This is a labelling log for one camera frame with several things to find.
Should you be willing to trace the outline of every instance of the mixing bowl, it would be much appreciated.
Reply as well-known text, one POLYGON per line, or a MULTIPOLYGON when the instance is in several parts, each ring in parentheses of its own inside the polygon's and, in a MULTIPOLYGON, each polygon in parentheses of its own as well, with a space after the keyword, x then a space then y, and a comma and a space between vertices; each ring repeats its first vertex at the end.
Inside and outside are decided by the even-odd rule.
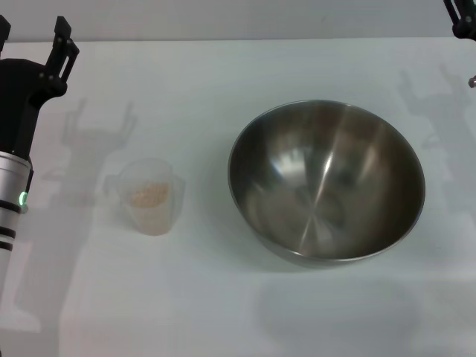
POLYGON ((254 119, 228 163, 231 195, 266 241, 301 257, 348 261, 403 239, 425 200, 417 155, 378 116, 308 100, 254 119))

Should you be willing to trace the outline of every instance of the white table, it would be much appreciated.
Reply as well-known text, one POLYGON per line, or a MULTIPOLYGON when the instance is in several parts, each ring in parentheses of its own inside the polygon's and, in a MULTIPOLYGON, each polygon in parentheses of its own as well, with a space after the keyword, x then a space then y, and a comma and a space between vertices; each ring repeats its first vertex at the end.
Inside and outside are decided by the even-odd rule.
MULTIPOLYGON (((468 356, 476 353, 476 45, 456 39, 90 42, 40 112, 30 210, 0 313, 6 357, 468 356), (255 240, 227 162, 260 113, 355 104, 412 144, 427 195, 388 252, 294 266, 255 240), (136 233, 104 178, 159 157, 185 180, 162 237, 136 233)), ((3 57, 45 62, 51 44, 3 57)))

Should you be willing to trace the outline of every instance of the silver cylinder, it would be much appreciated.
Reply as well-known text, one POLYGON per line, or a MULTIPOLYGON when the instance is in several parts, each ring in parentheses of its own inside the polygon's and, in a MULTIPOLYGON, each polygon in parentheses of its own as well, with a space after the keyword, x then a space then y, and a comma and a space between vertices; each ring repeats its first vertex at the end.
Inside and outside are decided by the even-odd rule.
POLYGON ((28 161, 0 152, 0 297, 19 215, 26 199, 30 169, 28 161))

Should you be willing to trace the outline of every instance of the bowl rim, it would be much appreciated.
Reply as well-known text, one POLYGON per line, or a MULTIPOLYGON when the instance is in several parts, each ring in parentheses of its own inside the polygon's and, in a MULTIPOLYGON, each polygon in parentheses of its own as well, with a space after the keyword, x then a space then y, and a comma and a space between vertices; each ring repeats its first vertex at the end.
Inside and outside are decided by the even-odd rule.
POLYGON ((367 259, 367 258, 370 258, 370 257, 375 257, 376 255, 378 254, 381 254, 389 249, 391 249, 392 247, 394 247, 395 245, 399 244, 404 238, 406 238, 407 235, 409 235, 409 233, 415 228, 415 225, 417 225, 418 221, 419 221, 419 218, 420 216, 422 215, 422 211, 423 211, 423 207, 425 206, 425 198, 426 198, 426 182, 425 182, 425 174, 423 172, 423 168, 422 168, 422 164, 420 162, 420 160, 418 159, 418 155, 415 153, 415 150, 414 148, 411 146, 411 144, 408 142, 408 140, 405 138, 405 136, 403 136, 403 134, 398 131, 392 124, 388 123, 385 119, 379 117, 377 114, 374 114, 372 112, 369 112, 368 110, 366 109, 363 109, 359 106, 354 106, 352 104, 349 104, 349 103, 344 103, 344 102, 339 102, 339 101, 336 101, 336 100, 325 100, 325 99, 308 99, 308 100, 296 100, 296 101, 293 101, 293 102, 289 102, 289 103, 285 103, 285 104, 281 104, 279 106, 275 106, 274 108, 271 108, 269 110, 267 110, 266 112, 258 115, 257 117, 255 117, 255 119, 253 119, 252 121, 250 121, 243 129, 242 131, 239 133, 239 135, 237 136, 237 139, 235 140, 235 142, 233 143, 233 146, 231 147, 231 151, 230 151, 230 155, 228 156, 228 168, 227 168, 227 171, 228 171, 228 189, 230 190, 230 193, 231 193, 231 197, 233 198, 233 202, 235 204, 235 206, 237 207, 240 215, 242 216, 242 218, 246 221, 246 223, 248 224, 248 226, 251 228, 251 230, 257 234, 261 239, 265 239, 267 242, 270 242, 272 245, 275 245, 276 247, 278 247, 279 249, 283 249, 284 251, 288 252, 288 253, 291 253, 292 255, 296 256, 296 257, 299 257, 299 258, 304 258, 308 261, 312 261, 312 262, 316 262, 316 263, 339 263, 339 262, 342 262, 342 263, 349 263, 349 262, 353 262, 353 261, 357 261, 357 260, 363 260, 363 259, 367 259), (400 238, 398 238, 395 242, 393 242, 392 244, 390 244, 389 246, 383 248, 383 249, 380 249, 379 251, 375 251, 373 253, 370 253, 370 254, 366 254, 366 255, 362 255, 360 257, 352 257, 352 258, 320 258, 320 257, 312 257, 312 256, 309 256, 309 255, 305 255, 305 254, 301 254, 301 253, 298 253, 296 251, 293 251, 292 249, 289 249, 289 248, 286 248, 284 246, 282 246, 281 244, 273 241, 272 239, 269 239, 265 234, 261 234, 260 232, 258 232, 252 224, 250 224, 250 222, 246 219, 246 217, 243 215, 242 211, 241 211, 241 208, 240 206, 238 205, 238 202, 237 202, 237 198, 235 197, 234 195, 234 192, 233 192, 233 188, 231 186, 231 180, 230 180, 230 167, 231 167, 231 159, 233 157, 233 154, 234 154, 234 151, 235 151, 235 147, 237 146, 239 140, 242 138, 242 136, 245 134, 245 132, 247 131, 247 129, 253 125, 254 123, 256 123, 259 119, 261 119, 262 117, 264 117, 265 115, 277 110, 277 109, 281 109, 285 106, 293 106, 293 105, 296 105, 296 104, 301 104, 301 103, 331 103, 333 105, 338 105, 338 106, 348 106, 348 107, 351 107, 353 109, 357 109, 361 112, 364 112, 364 113, 367 113, 369 115, 372 115, 374 117, 377 117, 378 119, 382 120, 384 124, 388 125, 389 129, 390 130, 393 130, 397 136, 399 136, 403 143, 406 144, 408 146, 408 148, 410 149, 410 152, 411 152, 411 155, 414 157, 416 163, 417 163, 417 166, 418 166, 418 171, 419 171, 419 176, 421 178, 421 182, 420 184, 422 185, 422 202, 421 202, 421 205, 419 207, 419 210, 417 212, 417 215, 415 216, 415 219, 414 221, 412 222, 412 224, 410 225, 410 227, 408 228, 408 230, 406 232, 404 232, 404 234, 401 235, 400 238))

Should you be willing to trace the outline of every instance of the black band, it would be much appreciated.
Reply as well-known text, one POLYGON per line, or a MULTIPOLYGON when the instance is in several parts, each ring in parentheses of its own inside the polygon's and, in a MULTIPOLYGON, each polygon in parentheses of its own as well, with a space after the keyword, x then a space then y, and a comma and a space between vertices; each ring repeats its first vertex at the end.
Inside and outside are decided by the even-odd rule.
POLYGON ((0 234, 3 236, 14 238, 14 239, 16 236, 16 232, 13 229, 5 228, 5 227, 0 227, 0 234))
POLYGON ((13 244, 7 242, 0 242, 0 249, 4 249, 5 251, 12 251, 13 244))
POLYGON ((15 205, 9 201, 3 201, 0 199, 0 208, 4 208, 5 210, 12 210, 13 212, 21 213, 22 209, 20 206, 15 205))

